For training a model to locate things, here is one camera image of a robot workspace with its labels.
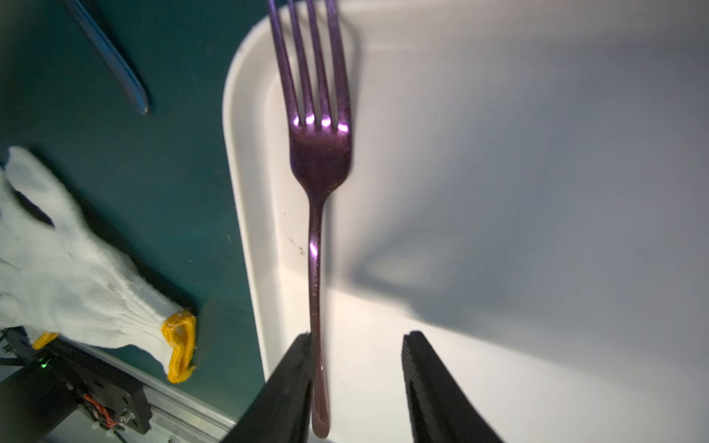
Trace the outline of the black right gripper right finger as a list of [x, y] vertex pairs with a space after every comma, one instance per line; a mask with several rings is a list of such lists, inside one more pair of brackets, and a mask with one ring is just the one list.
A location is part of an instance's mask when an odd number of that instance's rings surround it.
[[404, 336], [402, 364], [415, 442], [502, 443], [422, 332]]

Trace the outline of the purple metal fork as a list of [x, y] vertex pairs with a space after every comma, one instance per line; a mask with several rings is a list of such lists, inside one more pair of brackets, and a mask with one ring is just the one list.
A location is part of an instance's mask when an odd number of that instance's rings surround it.
[[311, 88], [297, 8], [294, 1], [287, 3], [301, 80], [303, 106], [299, 107], [278, 9], [273, 1], [267, 5], [288, 118], [291, 169], [308, 197], [308, 307], [316, 358], [311, 424], [313, 433], [320, 439], [326, 439], [332, 421], [321, 332], [321, 236], [327, 199], [345, 182], [353, 160], [353, 122], [345, 48], [337, 5], [334, 1], [327, 1], [325, 9], [332, 52], [332, 92], [335, 97], [335, 103], [331, 104], [315, 3], [306, 2], [317, 79], [315, 89]]

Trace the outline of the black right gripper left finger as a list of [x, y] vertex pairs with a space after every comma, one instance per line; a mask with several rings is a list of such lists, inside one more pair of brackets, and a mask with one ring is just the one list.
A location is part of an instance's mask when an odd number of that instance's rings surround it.
[[295, 338], [266, 385], [224, 442], [308, 440], [314, 382], [314, 345], [310, 332]]

